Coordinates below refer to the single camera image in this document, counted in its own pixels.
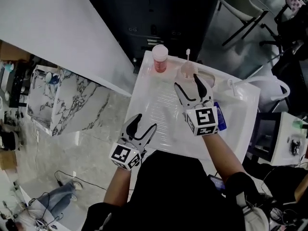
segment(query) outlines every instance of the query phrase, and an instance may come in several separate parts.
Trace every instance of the blue jeans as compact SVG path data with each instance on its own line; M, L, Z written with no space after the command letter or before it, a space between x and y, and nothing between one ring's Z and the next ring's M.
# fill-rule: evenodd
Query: blue jeans
M49 195L45 193L38 198L38 201L50 211L54 218L56 218L68 207L71 196L75 191L73 181L69 181L62 187L52 190Z

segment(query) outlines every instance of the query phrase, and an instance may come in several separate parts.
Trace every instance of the white lid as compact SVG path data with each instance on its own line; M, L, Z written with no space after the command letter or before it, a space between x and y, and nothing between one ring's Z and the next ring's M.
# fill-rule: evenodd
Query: white lid
M153 47L152 54L154 60L163 62L168 57L168 49L164 45L158 44Z

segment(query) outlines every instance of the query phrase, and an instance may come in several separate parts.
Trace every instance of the black shirt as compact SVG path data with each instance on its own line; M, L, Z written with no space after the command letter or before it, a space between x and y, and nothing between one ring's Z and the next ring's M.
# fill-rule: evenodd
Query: black shirt
M207 177L199 160L156 151L142 164L131 200L122 207L98 203L88 210L82 231L245 230L235 196L260 201L252 179L236 173L226 182L226 197Z

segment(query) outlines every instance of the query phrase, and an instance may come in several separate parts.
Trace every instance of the marble cabinet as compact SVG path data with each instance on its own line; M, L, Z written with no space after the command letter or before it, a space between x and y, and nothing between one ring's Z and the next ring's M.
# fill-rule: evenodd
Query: marble cabinet
M58 84L45 82L48 72ZM31 77L26 116L49 135L100 127L112 91L63 68L38 65Z

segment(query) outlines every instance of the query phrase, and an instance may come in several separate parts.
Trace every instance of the plastic jar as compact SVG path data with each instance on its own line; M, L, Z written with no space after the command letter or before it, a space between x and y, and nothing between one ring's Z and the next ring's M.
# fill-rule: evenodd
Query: plastic jar
M153 47L152 55L155 70L159 73L164 72L167 68L168 49L164 45L158 44Z

